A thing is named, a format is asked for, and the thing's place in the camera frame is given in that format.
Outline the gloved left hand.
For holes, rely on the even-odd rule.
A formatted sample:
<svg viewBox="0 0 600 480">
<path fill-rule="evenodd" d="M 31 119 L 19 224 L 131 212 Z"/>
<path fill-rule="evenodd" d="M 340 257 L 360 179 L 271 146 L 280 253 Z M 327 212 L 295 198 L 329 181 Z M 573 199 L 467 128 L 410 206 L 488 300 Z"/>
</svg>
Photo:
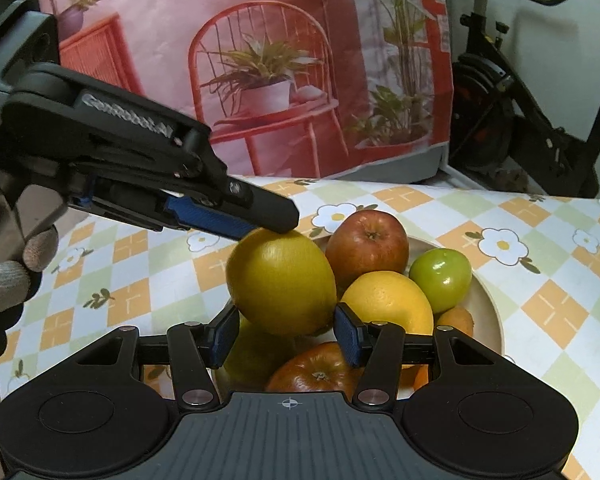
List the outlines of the gloved left hand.
<svg viewBox="0 0 600 480">
<path fill-rule="evenodd" d="M 18 182 L 0 170 L 0 356 L 7 347 L 6 330 L 18 322 L 56 256 L 55 222 L 66 210 L 57 192 Z"/>
</svg>

